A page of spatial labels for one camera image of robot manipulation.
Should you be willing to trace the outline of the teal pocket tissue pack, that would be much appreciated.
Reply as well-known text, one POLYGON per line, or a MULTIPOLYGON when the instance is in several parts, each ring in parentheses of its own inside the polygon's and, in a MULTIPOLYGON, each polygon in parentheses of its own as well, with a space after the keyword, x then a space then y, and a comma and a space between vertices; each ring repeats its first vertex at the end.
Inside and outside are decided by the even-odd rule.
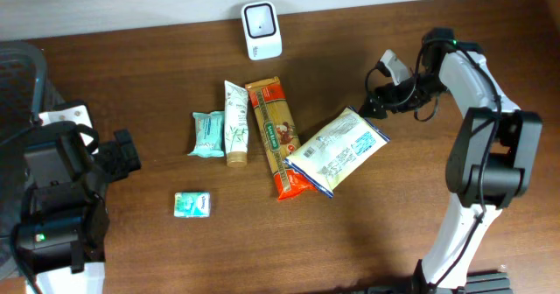
POLYGON ((173 215, 177 218, 207 218, 211 213, 209 192, 177 192, 173 215))

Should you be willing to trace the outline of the teal wet wipes pack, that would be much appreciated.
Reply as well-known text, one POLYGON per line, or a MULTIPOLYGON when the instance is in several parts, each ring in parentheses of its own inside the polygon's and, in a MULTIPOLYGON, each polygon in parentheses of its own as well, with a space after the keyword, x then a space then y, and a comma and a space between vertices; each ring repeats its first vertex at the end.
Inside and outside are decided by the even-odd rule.
POLYGON ((189 156, 201 158, 222 158, 225 152, 222 149, 224 112, 211 113, 193 112, 195 121, 195 145, 189 156))

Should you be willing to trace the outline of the grey plastic mesh basket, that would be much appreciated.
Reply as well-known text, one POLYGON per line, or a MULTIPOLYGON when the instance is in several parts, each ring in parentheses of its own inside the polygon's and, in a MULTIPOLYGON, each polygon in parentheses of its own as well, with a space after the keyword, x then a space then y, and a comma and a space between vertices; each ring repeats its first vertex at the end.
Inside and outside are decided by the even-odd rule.
POLYGON ((1 278, 18 276, 10 234, 20 222, 22 198, 32 185, 24 159, 25 137, 39 113, 62 103, 47 77, 43 52, 22 41, 1 44, 1 278))

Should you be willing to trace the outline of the black aluminium arm base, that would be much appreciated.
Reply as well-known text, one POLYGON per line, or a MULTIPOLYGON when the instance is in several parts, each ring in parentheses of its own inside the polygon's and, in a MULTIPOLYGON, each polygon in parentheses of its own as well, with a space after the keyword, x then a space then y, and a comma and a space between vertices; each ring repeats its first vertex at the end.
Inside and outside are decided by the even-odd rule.
POLYGON ((436 287, 419 276, 413 276, 407 283, 380 285, 360 290, 350 290, 351 294, 513 294, 507 273, 488 272, 468 275, 464 286, 455 289, 436 287))

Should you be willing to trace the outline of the white floral cream tube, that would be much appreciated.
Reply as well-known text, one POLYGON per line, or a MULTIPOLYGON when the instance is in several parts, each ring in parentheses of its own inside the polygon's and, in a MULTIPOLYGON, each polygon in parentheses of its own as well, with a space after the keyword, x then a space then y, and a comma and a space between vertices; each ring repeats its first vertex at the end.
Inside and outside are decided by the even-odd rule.
POLYGON ((224 144, 228 167, 244 167, 248 159, 249 126, 247 120, 249 93, 225 80, 224 144))

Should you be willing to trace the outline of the white blue noodle bag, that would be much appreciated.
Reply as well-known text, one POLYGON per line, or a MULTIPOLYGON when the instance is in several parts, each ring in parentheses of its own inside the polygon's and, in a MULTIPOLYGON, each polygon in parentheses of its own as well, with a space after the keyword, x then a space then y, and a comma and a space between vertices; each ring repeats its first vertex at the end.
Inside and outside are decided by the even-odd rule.
POLYGON ((331 198, 343 180, 389 141, 355 108, 347 107, 284 162, 331 198))

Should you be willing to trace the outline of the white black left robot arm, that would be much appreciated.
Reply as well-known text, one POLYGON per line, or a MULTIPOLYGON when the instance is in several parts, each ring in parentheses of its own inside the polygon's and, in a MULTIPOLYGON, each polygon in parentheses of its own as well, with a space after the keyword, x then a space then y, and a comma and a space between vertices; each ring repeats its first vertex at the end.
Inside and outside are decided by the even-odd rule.
POLYGON ((29 293, 101 293, 109 185, 141 168, 131 134, 56 122, 1 142, 1 278, 29 293))

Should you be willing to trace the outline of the orange spaghetti packet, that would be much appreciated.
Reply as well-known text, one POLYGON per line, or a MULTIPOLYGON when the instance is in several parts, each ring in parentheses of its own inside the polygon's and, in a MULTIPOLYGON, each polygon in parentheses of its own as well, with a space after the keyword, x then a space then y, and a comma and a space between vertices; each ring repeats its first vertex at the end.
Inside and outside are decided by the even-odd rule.
POLYGON ((245 88, 255 112, 278 199, 287 200, 306 191, 317 191, 303 174, 284 162, 301 143, 280 79, 259 80, 246 84, 245 88))

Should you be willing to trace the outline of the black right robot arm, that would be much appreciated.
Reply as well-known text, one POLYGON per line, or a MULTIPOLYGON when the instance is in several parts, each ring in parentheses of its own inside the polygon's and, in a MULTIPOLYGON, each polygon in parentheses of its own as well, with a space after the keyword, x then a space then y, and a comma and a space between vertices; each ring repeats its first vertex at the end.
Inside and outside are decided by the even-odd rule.
POLYGON ((511 101, 491 75, 481 46, 457 40, 450 28, 434 28, 423 36, 413 68, 386 50, 374 70, 390 82, 367 88, 361 116, 416 113, 449 94, 463 122, 445 167, 451 196, 434 245, 407 283, 371 287, 369 292, 511 292, 507 273, 471 274, 468 269, 489 226, 529 188, 542 118, 511 101))

